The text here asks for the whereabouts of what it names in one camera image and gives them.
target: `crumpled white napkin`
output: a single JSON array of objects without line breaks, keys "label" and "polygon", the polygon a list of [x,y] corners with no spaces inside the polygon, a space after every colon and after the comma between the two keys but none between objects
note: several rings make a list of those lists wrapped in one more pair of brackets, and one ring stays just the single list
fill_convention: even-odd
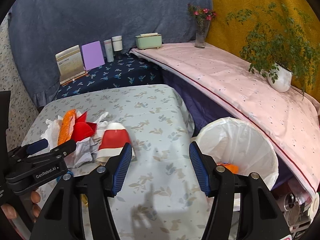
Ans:
[{"label": "crumpled white napkin", "polygon": [[[92,137],[88,137],[77,142],[76,150],[64,158],[68,168],[78,168],[83,163],[92,161],[92,154],[98,151],[100,141],[102,140],[103,134],[109,124],[108,121],[102,122],[107,115],[108,112],[105,112],[96,121],[94,121],[94,123],[97,124],[95,134]],[[76,116],[77,118],[80,117],[81,113],[77,111]],[[41,139],[47,139],[49,143],[49,150],[51,150],[58,146],[62,117],[58,116],[58,119],[54,121],[47,119],[45,122],[48,125],[48,128],[40,137]]]}]

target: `silver bolt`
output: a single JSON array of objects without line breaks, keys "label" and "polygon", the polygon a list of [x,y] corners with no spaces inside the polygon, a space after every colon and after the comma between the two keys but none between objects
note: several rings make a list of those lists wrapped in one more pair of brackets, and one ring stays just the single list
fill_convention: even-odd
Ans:
[{"label": "silver bolt", "polygon": [[66,174],[63,175],[62,178],[63,178],[64,180],[68,180],[68,179],[71,178],[71,175],[70,175],[70,173],[66,173]]},{"label": "silver bolt", "polygon": [[251,177],[254,179],[259,179],[259,174],[256,172],[251,173]]},{"label": "silver bolt", "polygon": [[100,167],[97,168],[97,172],[98,173],[104,173],[105,171],[106,171],[105,166],[100,166]]},{"label": "silver bolt", "polygon": [[216,167],[216,170],[217,170],[218,172],[224,172],[224,171],[226,170],[226,168],[223,167],[223,166],[217,166],[217,167]]}]

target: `trash can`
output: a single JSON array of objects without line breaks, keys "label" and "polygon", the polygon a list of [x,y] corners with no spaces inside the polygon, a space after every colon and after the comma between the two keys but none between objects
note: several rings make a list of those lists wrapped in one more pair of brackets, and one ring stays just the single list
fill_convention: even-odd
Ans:
[{"label": "trash can", "polygon": [[[278,158],[270,140],[249,122],[221,118],[201,129],[196,142],[203,154],[216,163],[238,166],[238,174],[257,172],[271,190],[278,175]],[[240,210],[240,194],[235,194],[234,211]]]}]

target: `orange plastic package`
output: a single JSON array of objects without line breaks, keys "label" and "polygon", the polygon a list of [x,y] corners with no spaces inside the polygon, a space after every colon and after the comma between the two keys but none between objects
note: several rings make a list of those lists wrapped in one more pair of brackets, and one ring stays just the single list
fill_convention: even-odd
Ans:
[{"label": "orange plastic package", "polygon": [[217,165],[224,166],[229,171],[231,171],[233,174],[237,174],[239,172],[239,167],[236,165],[233,165],[231,163],[217,163]]},{"label": "orange plastic package", "polygon": [[66,112],[63,117],[62,125],[58,137],[58,145],[63,144],[64,142],[71,139],[73,126],[76,120],[76,110],[72,109]]}]

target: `terrazzo wall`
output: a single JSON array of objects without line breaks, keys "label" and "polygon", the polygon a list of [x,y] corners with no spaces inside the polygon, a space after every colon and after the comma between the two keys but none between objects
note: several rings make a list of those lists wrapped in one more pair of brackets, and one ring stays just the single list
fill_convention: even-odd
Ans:
[{"label": "terrazzo wall", "polygon": [[11,90],[7,146],[21,145],[39,112],[32,103],[14,63],[8,34],[8,17],[0,25],[0,91]]}]

